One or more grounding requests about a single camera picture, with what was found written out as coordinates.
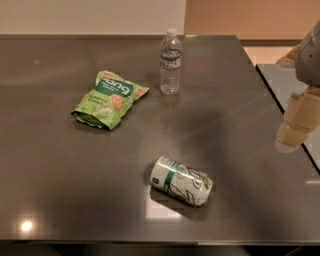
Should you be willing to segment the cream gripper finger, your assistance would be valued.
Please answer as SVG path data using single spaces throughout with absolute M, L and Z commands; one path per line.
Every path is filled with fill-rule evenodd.
M 275 141 L 281 153 L 291 153 L 300 147 L 320 126 L 320 88 L 309 86 L 288 105 Z

